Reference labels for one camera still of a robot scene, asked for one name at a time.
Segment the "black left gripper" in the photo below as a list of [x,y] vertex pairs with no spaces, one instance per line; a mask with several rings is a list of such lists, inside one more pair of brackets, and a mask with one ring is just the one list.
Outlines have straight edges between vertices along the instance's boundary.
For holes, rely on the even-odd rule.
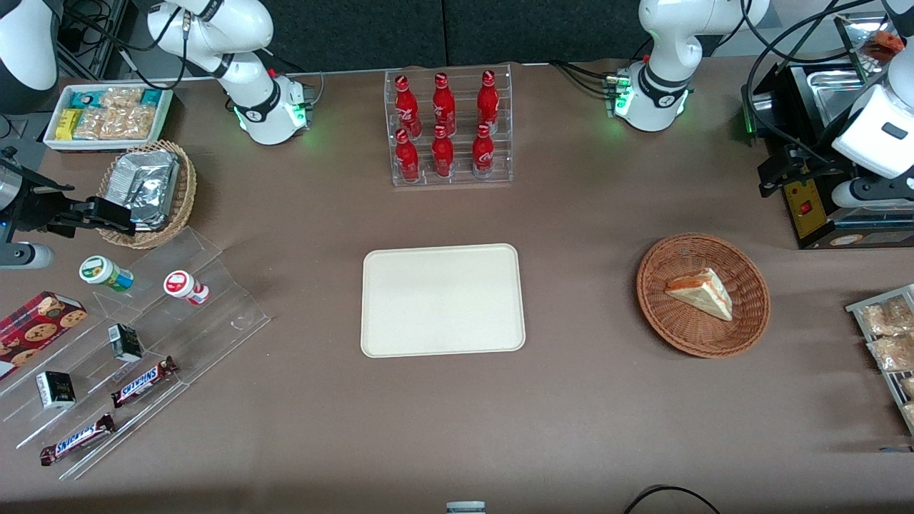
[[797,144],[781,146],[782,161],[764,161],[758,166],[758,192],[761,198],[772,196],[780,188],[789,190],[796,184],[826,176],[849,176],[854,165],[839,153],[826,152],[816,155],[804,151]]

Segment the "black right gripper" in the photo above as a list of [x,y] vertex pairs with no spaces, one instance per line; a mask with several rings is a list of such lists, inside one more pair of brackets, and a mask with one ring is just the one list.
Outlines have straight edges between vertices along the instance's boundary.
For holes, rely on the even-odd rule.
[[[2,237],[12,238],[17,231],[46,232],[74,238],[78,228],[113,231],[135,235],[130,222],[131,209],[101,196],[72,201],[65,193],[75,189],[22,166],[2,166]],[[67,218],[69,212],[82,219]],[[117,226],[110,221],[128,221]]]

